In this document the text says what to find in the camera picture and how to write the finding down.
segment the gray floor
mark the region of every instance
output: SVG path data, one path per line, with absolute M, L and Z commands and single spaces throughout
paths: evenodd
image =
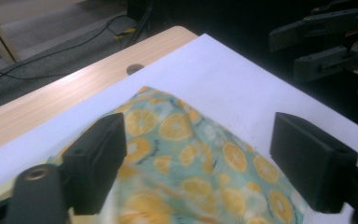
M 118 1 L 85 1 L 3 27 L 22 61 L 9 64 L 0 58 L 1 72 L 9 71 L 11 76 L 0 74 L 0 105 L 120 51 L 129 38 L 118 41 L 114 33 L 131 28 L 135 21 L 120 17 L 110 24 L 109 30 L 105 25 L 112 18 L 125 15 L 125 9 Z M 81 46 L 44 58 L 77 45 Z

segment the gray carpet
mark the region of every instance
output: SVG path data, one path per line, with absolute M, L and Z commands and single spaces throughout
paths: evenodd
M 133 25 L 135 25 L 135 21 L 127 17 L 118 18 L 109 25 L 109 29 L 101 27 L 88 32 L 85 35 L 66 41 L 55 48 L 39 53 L 23 62 L 15 63 L 10 67 L 1 70 L 0 72 L 5 73 L 20 66 L 11 70 L 8 74 L 17 78 L 34 79 L 16 79 L 0 75 L 0 105 L 15 100 L 26 93 L 37 90 L 63 76 L 69 75 L 87 65 L 98 62 L 101 59 L 120 51 L 121 48 L 125 46 L 126 42 L 128 42 L 130 36 L 127 35 L 121 41 L 118 41 L 114 39 L 114 33 L 119 34 L 131 28 Z M 44 58 L 44 56 L 53 52 L 71 48 L 84 43 L 85 41 L 88 42 L 77 48 L 69 49 Z

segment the patterned fabric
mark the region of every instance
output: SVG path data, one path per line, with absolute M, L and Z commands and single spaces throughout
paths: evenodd
M 117 223 L 302 223 L 307 205 L 287 178 L 185 102 L 142 88 L 118 112 L 128 156 Z

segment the wire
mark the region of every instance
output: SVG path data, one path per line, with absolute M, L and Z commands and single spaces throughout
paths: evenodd
M 33 60 L 31 60 L 31 61 L 29 61 L 29 62 L 26 62 L 26 63 L 21 63 L 21 64 L 15 66 L 15 67 L 9 69 L 9 70 L 6 71 L 5 73 L 0 72 L 0 78 L 1 78 L 1 77 L 10 77 L 10 78 L 18 79 L 18 80 L 33 80 L 33 79 L 47 78 L 47 77 L 62 77 L 62 76 L 67 76 L 67 75 L 69 75 L 69 73 L 68 73 L 68 74 L 57 74 L 57 75 L 51 75 L 51 76 L 43 76 L 43 77 L 13 77 L 13 76 L 9 75 L 8 73 L 10 73 L 10 72 L 12 72 L 12 71 L 14 71 L 14 70 L 16 70 L 16 69 L 18 69 L 18 68 L 20 68 L 20 67 L 23 67 L 24 65 L 27 65 L 27 64 L 29 64 L 29 63 L 34 63 L 34 62 L 36 62 L 36 61 L 39 61 L 39 60 L 45 59 L 45 58 L 47 58 L 47 57 L 50 57 L 50 56 L 52 56 L 52 55 L 56 55 L 56 54 L 62 53 L 62 52 L 64 52 L 64 51 L 67 51 L 67 50 L 70 50 L 70 49 L 75 49 L 75 48 L 78 48 L 78 47 L 80 47 L 80 46 L 83 46 L 83 45 L 89 43 L 91 40 L 93 40 L 93 39 L 95 39 L 96 37 L 98 37 L 99 35 L 101 35 L 105 30 L 109 30 L 109 31 L 110 31 L 111 33 L 113 33 L 114 35 L 117 35 L 114 31 L 112 31 L 112 30 L 110 29 L 109 26 L 110 26 L 115 20 L 117 20 L 117 19 L 119 19 L 119 18 L 123 18 L 123 17 L 127 17 L 127 15 L 120 15 L 120 16 L 114 17 L 113 19 L 111 19 L 110 21 L 108 21 L 108 22 L 106 23 L 106 25 L 104 26 L 104 28 L 103 28 L 100 32 L 98 32 L 98 34 L 94 35 L 94 36 L 91 37 L 90 39 L 88 39 L 88 40 L 86 40 L 86 41 L 84 41 L 84 42 L 82 42 L 82 43 L 80 43 L 80 44 L 74 45 L 74 46 L 72 46 L 72 47 L 70 47 L 70 48 L 67 48 L 67 49 L 61 49 L 61 50 L 52 52 L 52 53 L 50 53 L 50 54 L 44 55 L 44 56 L 42 56 L 42 57 L 40 57 L 40 58 L 33 59 Z

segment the white paper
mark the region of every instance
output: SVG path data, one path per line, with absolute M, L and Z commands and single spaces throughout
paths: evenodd
M 203 35 L 0 147 L 0 184 L 57 153 L 143 86 L 183 99 L 266 157 L 276 112 L 306 119 L 358 151 L 358 125 Z M 350 215 L 350 208 L 334 216 L 308 210 L 304 223 L 349 223 Z

